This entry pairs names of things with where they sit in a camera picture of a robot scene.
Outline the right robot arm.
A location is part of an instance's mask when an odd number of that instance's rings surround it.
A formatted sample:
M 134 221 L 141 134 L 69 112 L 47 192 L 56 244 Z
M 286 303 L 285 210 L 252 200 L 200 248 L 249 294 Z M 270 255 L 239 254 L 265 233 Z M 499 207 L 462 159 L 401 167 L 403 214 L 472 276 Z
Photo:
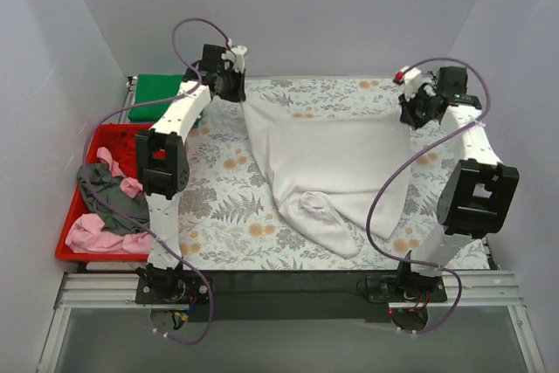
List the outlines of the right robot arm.
M 442 67 L 429 82 L 419 69 L 405 66 L 395 81 L 404 88 L 398 98 L 401 122 L 419 129 L 437 121 L 447 134 L 456 134 L 457 163 L 438 199 L 438 222 L 397 268 L 396 292 L 412 301 L 437 287 L 442 267 L 462 248 L 500 231 L 520 174 L 494 153 L 479 120 L 481 102 L 467 92 L 464 67 Z

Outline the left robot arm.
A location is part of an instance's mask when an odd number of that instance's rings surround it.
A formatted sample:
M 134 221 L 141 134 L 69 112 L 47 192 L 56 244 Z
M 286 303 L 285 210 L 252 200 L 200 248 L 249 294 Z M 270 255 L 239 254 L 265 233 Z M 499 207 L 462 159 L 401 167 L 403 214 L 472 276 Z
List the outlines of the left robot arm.
M 190 166 L 185 141 L 214 97 L 246 100 L 243 45 L 205 45 L 202 58 L 187 70 L 162 117 L 135 138 L 136 167 L 149 210 L 149 229 L 157 235 L 141 276 L 168 303 L 185 295 L 178 239 L 178 205 L 187 186 Z

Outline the white t shirt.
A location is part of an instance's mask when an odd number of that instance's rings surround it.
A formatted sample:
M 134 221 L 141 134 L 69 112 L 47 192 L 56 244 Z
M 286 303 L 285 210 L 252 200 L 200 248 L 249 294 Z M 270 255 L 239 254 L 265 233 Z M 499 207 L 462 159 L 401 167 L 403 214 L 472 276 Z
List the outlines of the white t shirt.
M 284 220 L 345 259 L 358 246 L 348 222 L 387 239 L 403 214 L 410 182 L 410 130 L 396 112 L 381 116 L 297 117 L 277 104 L 242 105 L 254 161 Z

